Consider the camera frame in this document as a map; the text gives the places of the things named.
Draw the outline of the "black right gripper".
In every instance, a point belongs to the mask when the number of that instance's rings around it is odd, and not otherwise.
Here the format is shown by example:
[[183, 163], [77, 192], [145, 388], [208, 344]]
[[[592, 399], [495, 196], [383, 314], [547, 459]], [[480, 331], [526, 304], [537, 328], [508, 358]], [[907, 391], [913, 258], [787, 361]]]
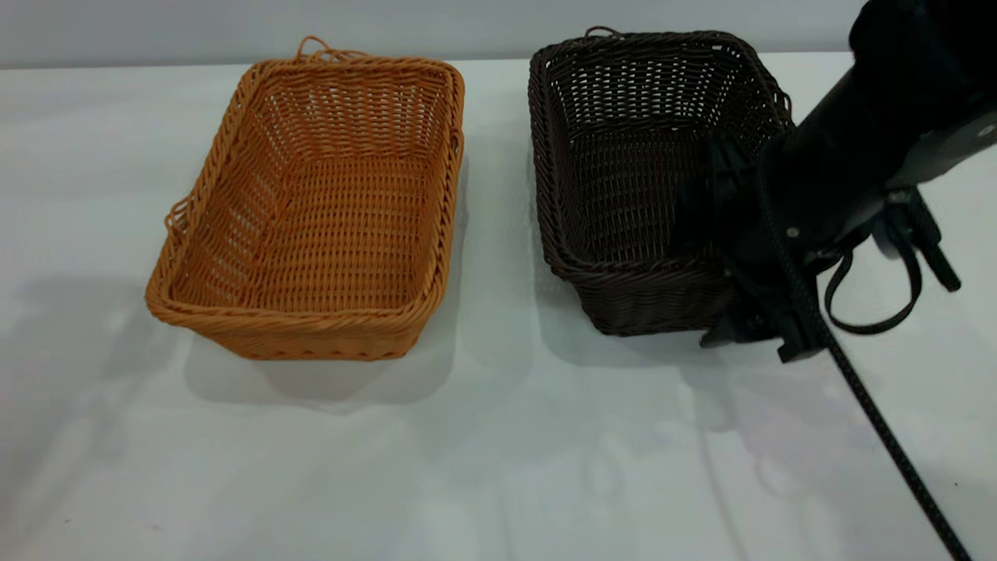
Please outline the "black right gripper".
[[897, 170], [894, 141], [873, 117], [808, 117], [800, 125], [734, 132], [713, 129], [700, 142], [700, 175], [678, 185], [676, 249], [727, 260], [734, 295], [700, 338], [700, 348], [782, 340], [783, 363], [827, 349], [820, 334], [816, 277], [795, 283], [777, 263], [761, 216], [765, 185], [777, 230], [797, 228], [790, 253], [804, 270], [828, 270], [845, 246], [868, 235]]

